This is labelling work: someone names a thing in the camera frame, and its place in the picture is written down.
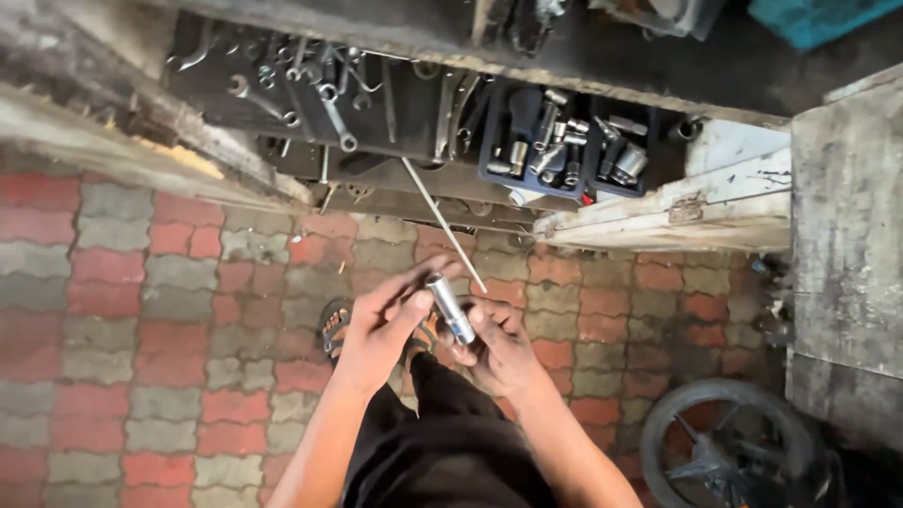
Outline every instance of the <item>sandal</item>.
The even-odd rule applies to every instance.
[[[339,298],[332,300],[326,308],[323,309],[322,314],[320,314],[320,327],[318,329],[323,338],[323,351],[325,351],[328,356],[331,356],[330,353],[332,353],[333,350],[340,348],[342,343],[345,342],[345,339],[334,339],[333,337],[336,336],[339,330],[350,325],[351,308],[353,306],[354,302],[351,300]],[[336,314],[339,315],[338,323],[333,325],[329,330],[326,330],[327,324]]]
[[[401,358],[398,359],[400,365],[405,365],[407,352],[410,351],[412,347],[420,346],[430,353],[436,352],[436,344],[439,343],[439,337],[436,335],[436,321],[438,319],[438,315],[436,315],[435,312],[431,312],[417,324],[417,327],[411,333],[411,336],[407,338],[405,345],[401,348]]]

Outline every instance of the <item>paver brick floor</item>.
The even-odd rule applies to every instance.
[[[641,492],[636,450],[653,401],[764,370],[743,257],[460,240],[489,297],[522,309],[573,413]],[[2,505],[258,506],[330,377],[314,331],[322,307],[439,252],[453,254],[434,228],[225,208],[8,154]],[[476,289],[467,278],[455,287]],[[405,373],[391,384],[415,406]]]

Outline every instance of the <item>hand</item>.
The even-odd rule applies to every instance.
[[[468,347],[447,330],[440,334],[458,363],[469,366],[473,377],[494,394],[509,399],[551,383],[513,307],[475,297],[467,301],[473,305],[467,316],[481,342]]]
[[[436,256],[358,296],[351,311],[341,356],[330,382],[364,395],[367,400],[389,379],[405,341],[430,313],[433,293],[423,289],[430,274],[454,277],[461,265]]]

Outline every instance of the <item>tire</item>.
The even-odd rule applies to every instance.
[[[762,411],[784,438],[787,449],[787,471],[798,478],[814,462],[816,438],[806,429],[802,419],[783,400],[751,384],[734,380],[702,380],[690,383],[661,399],[646,420],[639,441],[643,476],[649,491],[665,508],[695,508],[668,484],[658,464],[659,444],[675,413],[708,400],[732,400]]]

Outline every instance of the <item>black wheel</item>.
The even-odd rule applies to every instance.
[[[783,400],[744,382],[704,380],[656,404],[639,452],[665,508],[759,508],[786,505],[781,485],[805,472],[816,446]]]

